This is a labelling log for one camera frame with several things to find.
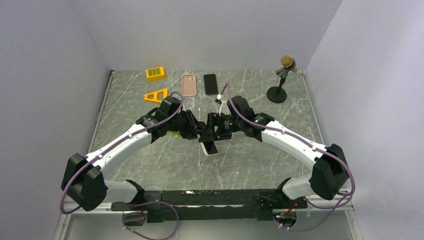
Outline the pink phone case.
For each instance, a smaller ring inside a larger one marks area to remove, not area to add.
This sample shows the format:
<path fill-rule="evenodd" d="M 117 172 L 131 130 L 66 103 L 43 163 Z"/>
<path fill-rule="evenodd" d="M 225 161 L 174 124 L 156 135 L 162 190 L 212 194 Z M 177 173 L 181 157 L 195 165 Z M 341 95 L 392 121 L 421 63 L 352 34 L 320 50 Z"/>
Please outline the pink phone case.
<path fill-rule="evenodd" d="M 182 95 L 184 97 L 194 97 L 197 95 L 197 82 L 194 74 L 185 74 L 181 77 Z"/>

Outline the black phone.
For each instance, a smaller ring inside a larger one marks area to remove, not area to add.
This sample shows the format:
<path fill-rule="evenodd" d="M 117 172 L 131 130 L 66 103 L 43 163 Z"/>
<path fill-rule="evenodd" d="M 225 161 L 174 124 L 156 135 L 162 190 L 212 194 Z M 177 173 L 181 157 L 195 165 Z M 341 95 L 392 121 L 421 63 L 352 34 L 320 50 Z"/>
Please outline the black phone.
<path fill-rule="evenodd" d="M 218 84 L 217 84 L 217 76 L 215 74 L 205 74 L 203 76 L 203 84 L 205 95 L 214 96 L 218 95 Z"/>

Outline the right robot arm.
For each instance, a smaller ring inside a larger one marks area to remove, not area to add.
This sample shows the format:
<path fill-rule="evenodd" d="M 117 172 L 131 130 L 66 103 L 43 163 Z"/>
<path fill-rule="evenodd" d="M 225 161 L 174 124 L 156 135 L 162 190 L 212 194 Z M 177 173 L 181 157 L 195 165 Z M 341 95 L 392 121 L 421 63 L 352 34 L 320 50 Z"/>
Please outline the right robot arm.
<path fill-rule="evenodd" d="M 226 104 L 229 114 L 209 113 L 206 127 L 199 142 L 229 140 L 233 133 L 243 132 L 247 137 L 275 146 L 301 161 L 311 174 L 287 178 L 279 186 L 276 203 L 288 208 L 296 199 L 318 195 L 332 200 L 349 179 L 347 160 L 343 149 L 333 143 L 326 146 L 302 137 L 266 113 L 255 113 L 240 95 Z"/>

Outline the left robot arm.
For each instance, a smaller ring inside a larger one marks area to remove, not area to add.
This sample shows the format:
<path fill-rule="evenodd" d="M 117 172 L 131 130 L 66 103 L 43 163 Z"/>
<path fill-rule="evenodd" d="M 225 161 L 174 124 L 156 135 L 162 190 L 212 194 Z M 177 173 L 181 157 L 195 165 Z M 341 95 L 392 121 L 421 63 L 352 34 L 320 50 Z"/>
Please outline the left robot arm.
<path fill-rule="evenodd" d="M 63 214 L 65 199 L 70 197 L 77 209 L 92 211 L 102 203 L 122 202 L 137 210 L 144 203 L 144 189 L 133 180 L 106 181 L 119 164 L 138 150 L 149 146 L 169 132 L 177 132 L 183 139 L 197 139 L 206 123 L 197 120 L 191 110 L 185 110 L 183 100 L 168 96 L 160 106 L 141 116 L 122 135 L 100 149 L 81 155 L 73 154 L 67 162 L 61 189 L 59 208 Z"/>

